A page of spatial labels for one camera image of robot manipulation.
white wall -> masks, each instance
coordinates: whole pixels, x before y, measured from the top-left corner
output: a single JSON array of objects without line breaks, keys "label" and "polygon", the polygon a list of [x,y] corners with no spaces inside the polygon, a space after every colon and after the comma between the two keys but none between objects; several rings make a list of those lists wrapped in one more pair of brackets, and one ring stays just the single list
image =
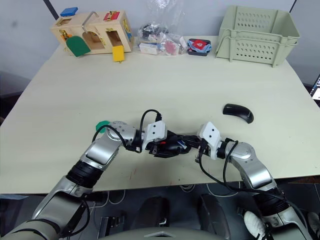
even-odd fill
[{"label": "white wall", "polygon": [[[185,36],[218,35],[229,5],[241,4],[289,11],[293,2],[294,0],[183,0],[185,17],[181,32]],[[51,3],[58,14],[69,7],[78,7],[79,13],[125,10],[134,33],[146,22],[148,16],[147,0],[51,0]],[[58,41],[49,30],[54,21],[42,0],[0,0],[1,95],[23,91],[52,55],[58,46]]]},{"label": "white wall", "polygon": [[301,37],[287,60],[303,83],[313,85],[320,74],[320,0],[297,0],[291,15]]}]

white cable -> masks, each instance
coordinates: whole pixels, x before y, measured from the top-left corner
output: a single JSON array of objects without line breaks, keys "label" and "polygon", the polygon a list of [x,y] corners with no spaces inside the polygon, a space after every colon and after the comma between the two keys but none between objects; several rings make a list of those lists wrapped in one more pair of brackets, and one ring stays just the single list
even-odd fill
[{"label": "white cable", "polygon": [[314,188],[315,188],[316,194],[318,195],[318,199],[319,199],[319,202],[320,202],[319,192],[318,192],[318,189],[317,189],[317,185],[315,183],[314,183]]},{"label": "white cable", "polygon": [[99,206],[94,205],[92,207],[89,207],[89,209],[98,209],[98,208],[103,208],[104,206],[106,206],[108,204],[108,201],[109,201],[109,195],[110,194],[109,194],[109,191],[108,191],[108,196],[106,197],[106,201],[105,201],[104,204],[99,205]]},{"label": "white cable", "polygon": [[194,189],[195,189],[195,184],[190,184],[188,186],[183,186],[180,185],[179,187],[181,188],[182,191],[184,191],[185,193],[191,193]]},{"label": "white cable", "polygon": [[113,205],[117,205],[117,204],[120,204],[124,199],[125,199],[125,196],[126,196],[126,190],[123,190],[123,197],[121,198],[120,201],[118,202],[113,202],[109,199],[109,203],[113,204]]},{"label": "white cable", "polygon": [[209,193],[211,193],[213,196],[219,197],[219,198],[229,198],[229,197],[233,197],[233,196],[235,196],[235,195],[237,195],[239,193],[239,192],[235,192],[232,195],[217,195],[217,194],[212,193],[212,191],[209,188],[208,183],[206,184],[206,187],[208,188]]}]

plastic bag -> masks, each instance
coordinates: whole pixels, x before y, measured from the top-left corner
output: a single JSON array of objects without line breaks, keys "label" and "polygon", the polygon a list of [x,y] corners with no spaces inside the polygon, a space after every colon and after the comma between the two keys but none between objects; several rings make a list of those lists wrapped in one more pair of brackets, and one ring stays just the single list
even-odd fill
[{"label": "plastic bag", "polygon": [[187,43],[180,33],[183,21],[182,0],[148,0],[148,21],[138,32],[138,46],[142,53],[179,55],[187,51]]}]

gray floor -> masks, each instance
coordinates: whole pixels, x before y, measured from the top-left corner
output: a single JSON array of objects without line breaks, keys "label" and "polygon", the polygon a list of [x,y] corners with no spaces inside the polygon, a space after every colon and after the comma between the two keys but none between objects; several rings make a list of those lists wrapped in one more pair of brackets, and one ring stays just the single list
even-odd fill
[{"label": "gray floor", "polygon": [[[218,184],[210,184],[210,189],[216,194],[225,194],[226,190]],[[320,199],[316,192],[316,188],[320,192],[320,186],[314,184],[288,183],[282,184],[280,187],[284,190],[287,198],[294,202],[303,211],[320,213]],[[205,184],[196,185],[192,192],[183,192],[179,186],[154,187],[144,189],[127,190],[124,200],[118,205],[107,204],[105,207],[96,208],[91,212],[90,223],[88,227],[76,236],[71,237],[72,240],[95,240],[97,239],[98,226],[101,217],[118,216],[121,211],[126,212],[127,219],[125,229],[129,229],[142,203],[155,196],[161,196],[169,200],[170,203],[170,226],[200,229],[197,215],[197,204],[199,196],[208,194]],[[15,226],[30,219],[34,209],[42,200],[42,196],[30,195],[21,203],[18,216],[14,223]],[[241,216],[237,214],[237,208],[242,207],[253,212],[257,212],[254,201],[247,193],[239,193],[233,197],[218,197],[218,200],[226,215],[231,237],[234,240],[253,239],[248,233]],[[96,206],[102,205],[103,202],[97,202]],[[9,207],[5,214],[8,217],[13,216],[16,207]]]}]

white table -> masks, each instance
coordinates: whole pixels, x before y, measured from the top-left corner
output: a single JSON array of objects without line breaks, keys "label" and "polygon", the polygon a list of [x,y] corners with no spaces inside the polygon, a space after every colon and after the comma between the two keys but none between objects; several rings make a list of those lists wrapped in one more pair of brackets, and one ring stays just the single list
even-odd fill
[{"label": "white table", "polygon": [[[202,37],[216,44],[217,37]],[[223,115],[227,103],[248,107],[247,124]],[[0,192],[47,193],[78,161],[103,120],[139,126],[157,109],[169,130],[195,133],[212,121],[223,137],[250,143],[273,177],[320,174],[320,111],[285,61],[229,62],[202,56],[125,54],[68,56],[58,48],[28,85],[0,128]],[[145,123],[154,120],[151,113]],[[121,149],[96,191],[209,183],[195,163],[196,150],[154,158]],[[224,160],[203,158],[221,179]],[[240,180],[228,167],[227,178]]]}]

